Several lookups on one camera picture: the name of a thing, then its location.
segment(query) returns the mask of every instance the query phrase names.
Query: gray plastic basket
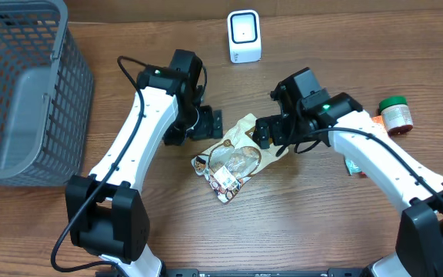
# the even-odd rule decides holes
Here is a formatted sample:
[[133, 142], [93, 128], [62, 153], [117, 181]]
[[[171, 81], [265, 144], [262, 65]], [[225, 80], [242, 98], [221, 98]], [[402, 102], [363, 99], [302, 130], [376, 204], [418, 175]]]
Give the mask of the gray plastic basket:
[[0, 1], [0, 184], [62, 185], [80, 170], [93, 76], [63, 1]]

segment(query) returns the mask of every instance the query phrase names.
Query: small jar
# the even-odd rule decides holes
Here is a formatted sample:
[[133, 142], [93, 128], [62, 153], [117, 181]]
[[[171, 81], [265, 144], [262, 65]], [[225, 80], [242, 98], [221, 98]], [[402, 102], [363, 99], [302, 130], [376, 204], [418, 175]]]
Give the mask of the small jar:
[[404, 96], [393, 96], [382, 100], [378, 104], [378, 110], [389, 135], [405, 134], [413, 129], [413, 120]]

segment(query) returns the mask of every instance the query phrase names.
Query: snack bag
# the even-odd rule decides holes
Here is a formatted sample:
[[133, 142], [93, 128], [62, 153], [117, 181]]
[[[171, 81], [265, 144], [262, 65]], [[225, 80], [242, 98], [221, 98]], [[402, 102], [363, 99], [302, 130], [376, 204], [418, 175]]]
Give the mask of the snack bag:
[[262, 150], [252, 141], [256, 117], [248, 114], [223, 139], [191, 160], [196, 174], [204, 176], [220, 201], [232, 200], [256, 173], [288, 153], [276, 157], [281, 146]]

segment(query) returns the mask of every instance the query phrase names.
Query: white device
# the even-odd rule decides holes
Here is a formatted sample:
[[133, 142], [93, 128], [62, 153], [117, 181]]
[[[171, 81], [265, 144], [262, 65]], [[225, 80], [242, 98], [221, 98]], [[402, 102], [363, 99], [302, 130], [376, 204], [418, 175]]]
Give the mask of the white device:
[[233, 63], [256, 62], [261, 59], [261, 28], [254, 10], [231, 12], [227, 17], [228, 48]]

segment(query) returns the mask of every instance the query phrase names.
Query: wooden table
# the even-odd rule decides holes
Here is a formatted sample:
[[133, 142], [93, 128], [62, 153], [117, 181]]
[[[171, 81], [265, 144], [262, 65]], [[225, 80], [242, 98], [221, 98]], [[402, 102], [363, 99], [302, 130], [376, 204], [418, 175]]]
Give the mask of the wooden table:
[[[278, 113], [268, 93], [309, 66], [332, 95], [348, 92], [371, 114], [382, 99], [405, 95], [415, 128], [394, 140], [443, 175], [443, 10], [262, 18], [262, 60], [245, 65], [229, 61], [225, 20], [72, 25], [71, 31], [95, 75], [85, 173], [105, 154], [132, 104], [116, 57], [167, 65], [176, 48], [185, 48], [208, 68], [205, 101], [223, 110], [225, 131], [248, 112]], [[223, 205], [189, 162], [214, 143], [162, 145], [148, 171], [148, 244], [168, 267], [363, 267], [394, 251], [397, 212], [369, 179], [348, 177], [331, 149], [285, 156]], [[0, 276], [62, 275], [49, 256], [67, 223], [63, 192], [0, 187]], [[68, 239], [58, 255], [65, 266], [96, 259]]]

